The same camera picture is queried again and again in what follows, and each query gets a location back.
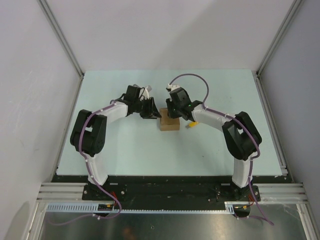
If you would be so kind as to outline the brown cardboard express box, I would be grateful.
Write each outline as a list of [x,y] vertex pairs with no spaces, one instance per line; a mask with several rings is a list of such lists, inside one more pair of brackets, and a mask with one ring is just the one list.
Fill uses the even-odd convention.
[[162,132],[180,130],[180,119],[170,118],[167,108],[161,108],[159,113],[161,115],[161,118],[159,119],[159,128]]

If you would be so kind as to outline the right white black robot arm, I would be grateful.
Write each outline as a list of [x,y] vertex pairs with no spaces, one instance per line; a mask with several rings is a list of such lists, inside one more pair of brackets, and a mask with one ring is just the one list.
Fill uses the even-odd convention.
[[231,196],[242,201],[249,194],[252,180],[253,159],[260,156],[262,137],[250,116],[242,111],[235,115],[205,108],[199,100],[191,101],[187,91],[179,85],[168,85],[166,99],[168,116],[183,118],[213,127],[223,133],[229,153],[234,158]]

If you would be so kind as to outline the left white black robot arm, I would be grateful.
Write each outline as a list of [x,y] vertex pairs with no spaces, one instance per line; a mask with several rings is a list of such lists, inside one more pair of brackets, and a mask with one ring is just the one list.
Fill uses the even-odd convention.
[[129,85],[119,98],[112,99],[108,106],[94,112],[79,111],[70,136],[70,144],[75,147],[85,160],[88,180],[95,184],[93,194],[100,200],[110,196],[111,188],[105,184],[108,172],[99,154],[105,142],[107,126],[134,113],[142,119],[161,117],[155,100],[150,96],[151,86]]

